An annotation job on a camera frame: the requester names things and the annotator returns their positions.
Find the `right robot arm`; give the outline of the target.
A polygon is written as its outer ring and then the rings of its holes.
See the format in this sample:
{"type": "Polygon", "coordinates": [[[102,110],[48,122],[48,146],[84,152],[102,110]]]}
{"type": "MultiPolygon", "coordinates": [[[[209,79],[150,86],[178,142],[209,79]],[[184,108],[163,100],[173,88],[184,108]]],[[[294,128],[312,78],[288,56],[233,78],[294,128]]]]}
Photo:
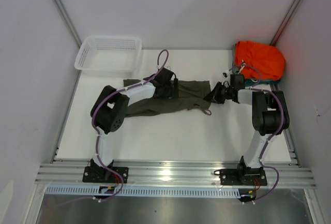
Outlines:
{"type": "Polygon", "coordinates": [[[266,186],[263,160],[274,138],[290,124],[289,113],[282,91],[246,88],[242,74],[230,75],[230,84],[218,82],[204,100],[224,104],[226,100],[251,106],[254,134],[245,155],[235,169],[214,172],[222,186],[266,186]]]}

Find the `olive green shorts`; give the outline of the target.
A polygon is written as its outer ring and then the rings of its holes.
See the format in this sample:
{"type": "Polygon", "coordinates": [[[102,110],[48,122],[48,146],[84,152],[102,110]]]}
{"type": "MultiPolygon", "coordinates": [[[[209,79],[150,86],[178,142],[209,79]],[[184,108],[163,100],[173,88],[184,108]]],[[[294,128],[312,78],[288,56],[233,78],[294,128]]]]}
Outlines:
{"type": "Polygon", "coordinates": [[[204,97],[211,92],[209,81],[178,82],[178,98],[149,98],[138,101],[127,108],[126,117],[156,116],[182,110],[201,110],[211,115],[211,103],[204,97]]]}

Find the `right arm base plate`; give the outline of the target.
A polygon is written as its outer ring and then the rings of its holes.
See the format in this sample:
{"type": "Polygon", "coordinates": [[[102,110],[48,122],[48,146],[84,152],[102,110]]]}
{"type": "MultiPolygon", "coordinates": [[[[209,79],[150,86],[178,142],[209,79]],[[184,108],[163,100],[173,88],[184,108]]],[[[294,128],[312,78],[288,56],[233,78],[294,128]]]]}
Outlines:
{"type": "Polygon", "coordinates": [[[259,186],[267,185],[267,178],[262,167],[255,169],[219,169],[214,171],[224,186],[259,186]]]}

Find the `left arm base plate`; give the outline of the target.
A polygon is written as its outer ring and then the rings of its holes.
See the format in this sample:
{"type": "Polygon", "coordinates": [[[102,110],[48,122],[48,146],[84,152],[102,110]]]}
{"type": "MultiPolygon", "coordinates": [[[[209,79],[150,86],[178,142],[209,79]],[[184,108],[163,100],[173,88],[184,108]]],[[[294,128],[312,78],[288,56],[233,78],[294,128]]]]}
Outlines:
{"type": "MultiPolygon", "coordinates": [[[[128,167],[113,167],[115,172],[117,172],[124,181],[124,184],[127,183],[129,168],[128,167]]],[[[84,169],[82,182],[84,183],[121,183],[121,179],[118,175],[106,170],[105,168],[99,166],[87,166],[84,169]]]]}

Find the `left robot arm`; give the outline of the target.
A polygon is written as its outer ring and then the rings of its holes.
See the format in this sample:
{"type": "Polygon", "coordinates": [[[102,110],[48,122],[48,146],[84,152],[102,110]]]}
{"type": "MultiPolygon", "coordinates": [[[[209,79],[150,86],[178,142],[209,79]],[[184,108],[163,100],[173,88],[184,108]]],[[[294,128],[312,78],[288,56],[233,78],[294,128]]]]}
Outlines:
{"type": "Polygon", "coordinates": [[[85,167],[84,183],[127,183],[128,169],[114,167],[116,132],[124,123],[129,106],[145,99],[178,98],[178,78],[166,68],[137,83],[116,89],[107,85],[92,110],[92,127],[97,133],[95,154],[85,167]]]}

